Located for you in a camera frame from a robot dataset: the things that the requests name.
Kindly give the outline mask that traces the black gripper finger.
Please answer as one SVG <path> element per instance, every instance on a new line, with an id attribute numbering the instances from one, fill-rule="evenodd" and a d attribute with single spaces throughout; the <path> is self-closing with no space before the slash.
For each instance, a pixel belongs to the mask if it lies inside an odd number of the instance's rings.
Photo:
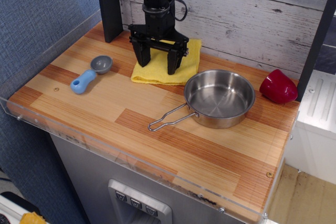
<path id="1" fill-rule="evenodd" d="M 175 74 L 177 68 L 180 67 L 183 58 L 181 50 L 171 49 L 167 55 L 167 72 L 169 75 Z"/>
<path id="2" fill-rule="evenodd" d="M 131 42 L 139 65 L 145 67 L 151 60 L 148 42 L 137 38 L 132 38 Z"/>

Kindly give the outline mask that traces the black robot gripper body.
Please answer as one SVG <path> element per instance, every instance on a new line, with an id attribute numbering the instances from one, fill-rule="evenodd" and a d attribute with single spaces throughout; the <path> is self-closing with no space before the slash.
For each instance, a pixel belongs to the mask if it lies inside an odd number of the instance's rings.
<path id="1" fill-rule="evenodd" d="M 188 54 L 188 38 L 175 29 L 175 17 L 171 12 L 163 15 L 146 13 L 145 24 L 129 25 L 132 38 L 146 40 L 151 48 L 168 52 L 171 49 L 181 50 L 183 56 Z"/>

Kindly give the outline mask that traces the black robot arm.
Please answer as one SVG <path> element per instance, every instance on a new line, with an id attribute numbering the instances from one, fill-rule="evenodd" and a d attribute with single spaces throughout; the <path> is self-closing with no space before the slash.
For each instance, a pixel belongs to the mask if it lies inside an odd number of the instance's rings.
<path id="1" fill-rule="evenodd" d="M 175 29 L 176 21 L 183 21 L 175 16 L 175 2 L 182 0 L 143 0 L 142 10 L 145 15 L 144 25 L 130 25 L 132 43 L 138 64 L 145 67 L 151 60 L 150 49 L 167 52 L 167 73 L 175 74 L 182 58 L 188 54 L 189 38 Z"/>

